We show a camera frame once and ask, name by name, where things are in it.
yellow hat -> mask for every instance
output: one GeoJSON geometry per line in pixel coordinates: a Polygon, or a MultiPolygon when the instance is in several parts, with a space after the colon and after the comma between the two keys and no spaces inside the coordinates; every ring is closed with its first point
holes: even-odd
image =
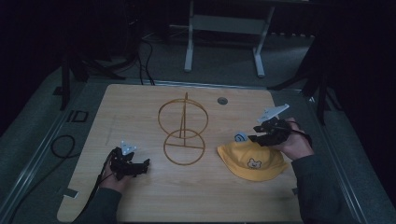
{"type": "Polygon", "coordinates": [[[289,166],[280,151],[250,140],[220,146],[218,153],[231,172],[252,181],[275,178],[289,166]]]}

table leg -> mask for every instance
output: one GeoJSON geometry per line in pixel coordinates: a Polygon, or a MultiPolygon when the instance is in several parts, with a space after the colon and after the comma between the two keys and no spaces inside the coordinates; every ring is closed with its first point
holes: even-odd
{"type": "Polygon", "coordinates": [[[257,76],[258,77],[264,77],[264,68],[262,65],[262,56],[260,53],[262,52],[262,45],[264,44],[265,37],[267,36],[268,28],[270,27],[271,19],[274,14],[275,7],[271,7],[270,11],[268,13],[267,19],[264,23],[264,26],[262,27],[262,33],[260,37],[260,42],[257,48],[253,48],[253,57],[254,57],[254,62],[256,64],[256,70],[257,70],[257,76]]]}
{"type": "Polygon", "coordinates": [[[192,54],[194,49],[194,44],[192,42],[192,33],[193,33],[192,20],[194,17],[193,8],[194,8],[194,1],[190,0],[189,44],[187,46],[186,62],[184,63],[185,72],[190,72],[192,68],[192,54]]]}

cable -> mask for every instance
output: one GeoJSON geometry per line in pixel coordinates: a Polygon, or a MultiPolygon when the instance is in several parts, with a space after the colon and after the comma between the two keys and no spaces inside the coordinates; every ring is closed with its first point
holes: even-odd
{"type": "Polygon", "coordinates": [[[142,85],[144,85],[144,83],[143,83],[143,71],[145,71],[145,72],[146,72],[146,75],[148,76],[148,80],[149,80],[151,86],[155,86],[154,79],[151,77],[151,74],[149,73],[149,59],[151,58],[151,54],[152,54],[152,45],[151,45],[148,41],[143,40],[143,39],[142,39],[142,42],[145,43],[145,44],[147,44],[147,45],[149,45],[150,51],[149,51],[149,54],[148,54],[148,58],[147,58],[147,60],[146,60],[146,64],[145,64],[144,66],[143,66],[143,64],[142,64],[142,59],[140,58],[140,54],[137,53],[137,60],[139,61],[139,77],[140,77],[140,83],[141,83],[142,85]]]}
{"type": "Polygon", "coordinates": [[[75,158],[77,156],[79,156],[79,153],[74,154],[74,155],[70,155],[73,150],[75,149],[76,146],[76,140],[73,136],[69,135],[69,134],[64,134],[64,135],[60,135],[58,137],[56,137],[55,139],[52,140],[52,143],[50,145],[50,149],[52,151],[52,153],[58,157],[61,158],[62,160],[60,162],[58,162],[58,164],[56,164],[46,175],[44,175],[40,180],[38,180],[37,183],[35,183],[26,193],[25,195],[21,198],[21,200],[19,201],[19,203],[17,204],[17,206],[14,209],[14,212],[12,213],[12,216],[9,220],[8,223],[12,223],[12,221],[14,220],[15,215],[17,214],[19,208],[21,207],[22,203],[27,199],[27,197],[50,175],[52,174],[56,169],[58,169],[63,163],[64,161],[66,161],[67,159],[70,158],[75,158]],[[72,140],[72,146],[70,147],[69,151],[67,152],[67,154],[65,156],[59,155],[58,153],[55,152],[54,149],[54,144],[56,141],[58,141],[61,138],[70,138],[72,140]]]}
{"type": "Polygon", "coordinates": [[[88,208],[88,206],[90,205],[90,202],[92,201],[93,197],[94,197],[95,194],[96,194],[96,191],[97,191],[98,188],[99,188],[99,185],[100,185],[103,181],[105,181],[107,178],[109,178],[111,175],[114,175],[113,173],[111,173],[110,175],[108,175],[108,176],[106,176],[104,179],[102,179],[103,173],[105,172],[106,166],[107,166],[108,162],[110,161],[110,158],[111,158],[111,157],[112,157],[112,154],[111,154],[111,152],[110,152],[110,153],[108,154],[106,160],[105,160],[105,163],[103,164],[102,171],[100,172],[100,174],[98,175],[98,177],[97,177],[97,179],[96,179],[95,185],[94,185],[94,187],[93,187],[93,189],[92,189],[92,191],[91,191],[91,194],[90,194],[90,197],[88,198],[87,203],[85,203],[85,205],[84,205],[84,207],[82,208],[81,212],[78,214],[78,216],[76,217],[76,219],[75,219],[73,222],[75,222],[75,221],[81,216],[81,214],[83,214],[84,211],[88,208]]]}

metal stand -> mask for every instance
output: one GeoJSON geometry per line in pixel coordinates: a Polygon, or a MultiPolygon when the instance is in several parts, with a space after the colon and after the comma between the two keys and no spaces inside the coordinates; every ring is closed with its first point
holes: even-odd
{"type": "Polygon", "coordinates": [[[275,7],[271,7],[266,20],[240,19],[229,17],[215,17],[194,14],[194,1],[190,0],[190,20],[189,20],[189,44],[187,46],[186,62],[184,71],[190,72],[192,68],[193,40],[194,30],[207,30],[217,32],[229,32],[238,34],[260,35],[260,42],[256,48],[253,48],[253,57],[256,64],[257,76],[264,77],[264,68],[262,65],[262,45],[267,36],[268,28],[274,14],[275,7]]]}

human hand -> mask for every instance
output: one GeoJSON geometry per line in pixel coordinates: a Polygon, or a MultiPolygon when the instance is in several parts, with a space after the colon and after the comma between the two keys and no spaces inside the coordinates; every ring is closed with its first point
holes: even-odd
{"type": "MultiPolygon", "coordinates": [[[[293,130],[301,133],[304,132],[303,130],[300,130],[298,125],[295,123],[294,118],[285,119],[285,121],[289,123],[293,130]]],[[[303,135],[294,132],[291,132],[288,140],[282,144],[271,147],[283,152],[292,161],[314,154],[314,150],[309,146],[308,140],[303,135]]]]}
{"type": "Polygon", "coordinates": [[[109,161],[103,173],[102,182],[100,183],[99,188],[114,189],[119,193],[123,193],[131,179],[131,175],[125,175],[121,180],[118,180],[110,169],[109,161]]]}

